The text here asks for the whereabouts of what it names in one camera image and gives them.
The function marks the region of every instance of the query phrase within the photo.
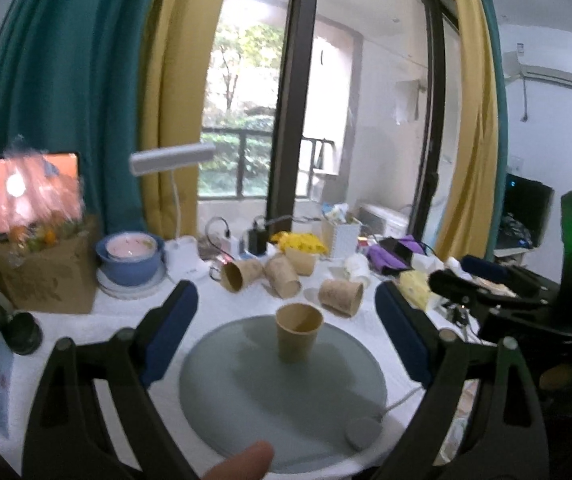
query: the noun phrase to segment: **yellow curtain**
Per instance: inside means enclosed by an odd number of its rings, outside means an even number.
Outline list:
[[[140,150],[200,140],[210,50],[223,0],[155,0],[146,28]],[[197,226],[198,168],[175,170],[182,234]],[[168,172],[141,179],[144,217],[154,234],[175,237]]]
[[[462,106],[450,197],[435,250],[440,258],[480,258],[493,216],[497,167],[497,94],[481,0],[455,0],[460,22]]]

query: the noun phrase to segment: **white desk lamp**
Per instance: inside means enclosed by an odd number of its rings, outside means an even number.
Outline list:
[[[212,160],[215,145],[210,142],[197,142],[171,148],[157,148],[130,156],[130,172],[135,176],[170,171],[175,202],[175,239],[166,243],[166,270],[171,279],[197,278],[208,273],[208,264],[197,252],[197,240],[192,236],[180,237],[181,213],[179,193],[173,177],[173,171],[186,166],[195,166],[200,162]]]

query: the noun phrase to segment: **teal curtain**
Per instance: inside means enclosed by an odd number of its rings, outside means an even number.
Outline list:
[[[143,229],[140,51],[153,0],[15,0],[0,32],[0,156],[16,136],[77,152],[84,202],[106,232]]]
[[[490,232],[488,234],[488,244],[486,246],[486,259],[493,261],[493,251],[497,242],[499,224],[502,219],[502,209],[504,207],[504,193],[506,191],[506,173],[508,167],[508,104],[506,103],[506,85],[504,83],[504,68],[502,66],[502,45],[499,40],[499,26],[497,15],[492,0],[482,0],[488,31],[490,34],[490,44],[493,51],[493,65],[495,67],[495,85],[497,88],[497,113],[498,135],[497,135],[497,176],[495,178],[495,201],[493,205],[493,218]]]

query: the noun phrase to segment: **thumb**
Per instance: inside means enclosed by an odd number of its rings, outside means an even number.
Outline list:
[[[208,471],[203,480],[261,480],[268,473],[274,454],[268,442],[255,442]]]

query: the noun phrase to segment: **overturned paper cup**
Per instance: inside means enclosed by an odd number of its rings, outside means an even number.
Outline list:
[[[221,285],[229,292],[239,292],[263,273],[264,268],[259,260],[235,260],[221,268]]]
[[[354,316],[362,304],[364,284],[348,280],[325,280],[319,287],[319,303],[346,316]]]
[[[275,313],[277,348],[285,363],[305,361],[324,323],[324,316],[305,303],[284,305]]]
[[[315,270],[317,255],[305,253],[292,247],[286,247],[284,254],[292,264],[295,272],[300,276],[310,276]]]
[[[268,260],[264,272],[280,298],[286,300],[300,293],[300,279],[292,263],[284,254],[277,254]]]

